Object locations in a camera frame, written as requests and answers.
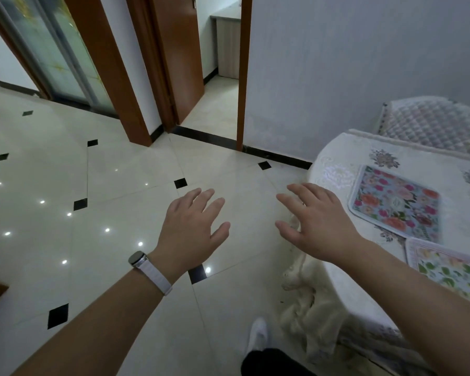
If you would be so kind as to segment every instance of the glass door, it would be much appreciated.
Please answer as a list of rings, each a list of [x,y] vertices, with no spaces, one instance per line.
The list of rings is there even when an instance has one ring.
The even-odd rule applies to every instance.
[[[64,0],[0,0],[0,21],[55,99],[115,113]]]

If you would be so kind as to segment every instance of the shoe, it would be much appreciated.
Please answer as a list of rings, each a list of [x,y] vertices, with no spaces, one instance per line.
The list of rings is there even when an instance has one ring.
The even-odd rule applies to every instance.
[[[263,351],[268,348],[268,325],[263,318],[258,318],[252,323],[249,343],[247,344],[247,355],[251,351]]]

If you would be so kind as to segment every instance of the glossy floor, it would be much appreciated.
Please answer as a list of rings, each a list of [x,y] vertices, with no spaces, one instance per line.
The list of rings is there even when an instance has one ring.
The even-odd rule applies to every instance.
[[[182,126],[237,139],[238,79],[214,76]]]
[[[0,376],[129,271],[132,252],[151,251],[169,203],[197,186],[226,198],[215,224],[231,221],[231,235],[204,264],[207,278],[192,284],[185,274],[174,285],[119,375],[239,374],[257,316],[270,323],[273,346],[304,362],[278,325],[293,297],[280,286],[293,254],[273,222],[290,217],[275,193],[305,170],[273,162],[262,170],[261,158],[175,135],[138,146],[118,120],[0,89],[6,153],[0,281],[10,289],[0,297]],[[83,199],[87,207],[74,210]],[[352,374],[343,364],[315,370]]]

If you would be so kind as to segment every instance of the watch face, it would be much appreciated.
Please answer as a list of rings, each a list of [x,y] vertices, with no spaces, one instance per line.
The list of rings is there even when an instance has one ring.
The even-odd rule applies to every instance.
[[[144,256],[144,252],[137,251],[136,253],[131,255],[131,257],[129,257],[129,264],[134,266],[134,264],[136,264],[143,256]]]

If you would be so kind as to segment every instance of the wooden door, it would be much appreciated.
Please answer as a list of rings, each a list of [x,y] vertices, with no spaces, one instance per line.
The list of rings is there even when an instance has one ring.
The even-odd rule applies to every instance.
[[[193,0],[151,0],[158,42],[181,124],[204,94],[201,45]]]

